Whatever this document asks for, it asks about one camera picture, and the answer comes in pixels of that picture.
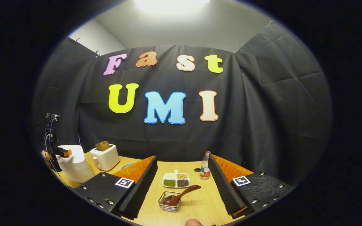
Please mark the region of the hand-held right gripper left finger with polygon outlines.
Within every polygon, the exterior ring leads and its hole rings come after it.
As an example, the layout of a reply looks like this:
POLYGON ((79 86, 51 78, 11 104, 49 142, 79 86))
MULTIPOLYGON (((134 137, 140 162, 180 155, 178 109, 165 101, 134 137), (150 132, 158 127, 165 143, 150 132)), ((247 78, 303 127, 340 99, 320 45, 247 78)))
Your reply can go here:
POLYGON ((134 220, 157 169, 157 157, 151 156, 114 174, 101 172, 74 191, 100 209, 134 220))

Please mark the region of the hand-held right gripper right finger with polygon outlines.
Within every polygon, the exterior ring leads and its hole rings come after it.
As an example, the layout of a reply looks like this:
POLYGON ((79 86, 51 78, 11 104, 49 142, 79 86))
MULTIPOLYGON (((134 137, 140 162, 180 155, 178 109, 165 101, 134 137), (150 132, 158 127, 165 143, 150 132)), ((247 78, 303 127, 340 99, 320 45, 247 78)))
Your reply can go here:
POLYGON ((233 219, 260 212, 291 190, 290 185, 267 172, 254 173, 219 156, 210 155, 208 167, 233 219))

